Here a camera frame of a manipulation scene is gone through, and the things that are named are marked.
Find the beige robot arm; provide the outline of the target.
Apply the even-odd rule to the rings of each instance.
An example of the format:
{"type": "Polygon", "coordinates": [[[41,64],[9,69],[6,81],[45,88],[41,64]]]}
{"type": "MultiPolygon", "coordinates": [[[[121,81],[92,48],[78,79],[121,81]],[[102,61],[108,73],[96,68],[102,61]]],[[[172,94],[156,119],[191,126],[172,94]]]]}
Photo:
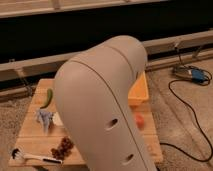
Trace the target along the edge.
{"type": "Polygon", "coordinates": [[[90,171],[157,171],[128,105],[146,62],[139,40],[116,36],[58,70],[56,109],[90,171]]]}

